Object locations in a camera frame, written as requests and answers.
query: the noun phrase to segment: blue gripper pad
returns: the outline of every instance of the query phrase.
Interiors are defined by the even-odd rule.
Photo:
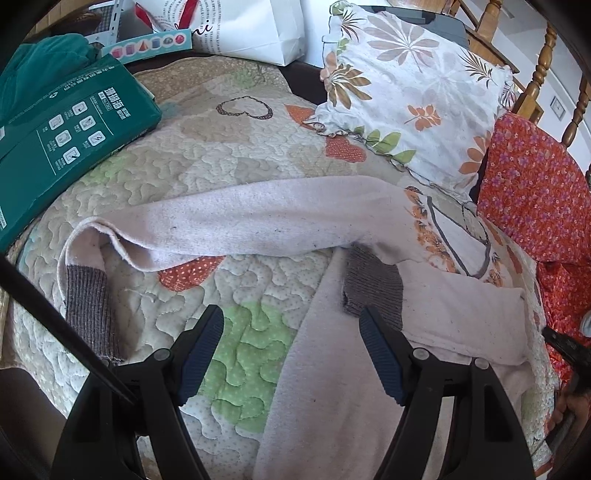
[[[359,317],[359,333],[386,395],[395,399],[398,405],[403,406],[407,393],[402,387],[402,369],[367,309],[364,309]]]
[[[222,333],[223,312],[222,309],[216,308],[183,364],[181,386],[178,389],[180,406],[185,405],[189,398],[197,394]]]

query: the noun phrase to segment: metal screw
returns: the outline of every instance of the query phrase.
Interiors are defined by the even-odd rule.
[[[154,352],[154,360],[162,362],[170,356],[170,350],[167,348],[160,348]]]
[[[429,352],[427,352],[424,348],[415,348],[413,350],[413,357],[419,360],[426,360],[429,358]]]
[[[476,365],[481,370],[486,370],[490,366],[490,363],[484,358],[477,358],[474,360],[474,365]]]

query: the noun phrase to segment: red floral cloth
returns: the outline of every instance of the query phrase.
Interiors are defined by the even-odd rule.
[[[512,113],[499,118],[478,211],[534,260],[588,264],[591,194],[564,146]]]
[[[591,346],[579,333],[591,309],[591,194],[563,145],[508,113],[495,125],[478,212],[538,261],[547,325]],[[548,347],[560,379],[570,367]]]

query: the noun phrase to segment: wooden bed post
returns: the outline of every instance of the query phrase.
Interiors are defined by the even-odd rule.
[[[552,51],[556,46],[556,31],[548,23],[546,28],[544,47],[540,51],[538,57],[538,64],[535,66],[535,72],[532,75],[531,82],[517,99],[515,106],[513,107],[513,113],[519,116],[530,119],[535,111],[535,101],[540,95],[540,88],[544,84],[548,70],[552,64]]]
[[[496,28],[499,26],[499,15],[501,14],[502,5],[503,0],[489,0],[480,18],[476,31],[485,40],[492,41],[492,37],[495,36]]]
[[[579,101],[577,102],[577,108],[574,109],[573,119],[570,121],[568,127],[566,127],[564,135],[562,136],[562,144],[566,148],[569,148],[573,144],[579,124],[582,122],[583,115],[585,114],[587,105],[589,104],[591,85],[589,85],[589,82],[585,79],[585,77],[581,78],[579,92]]]

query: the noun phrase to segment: gray ribbed cuff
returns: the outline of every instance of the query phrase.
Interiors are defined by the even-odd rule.
[[[343,307],[355,316],[374,305],[387,324],[402,330],[402,278],[396,265],[383,264],[364,245],[353,245],[347,255]]]
[[[66,321],[100,358],[121,361],[104,271],[67,266]]]

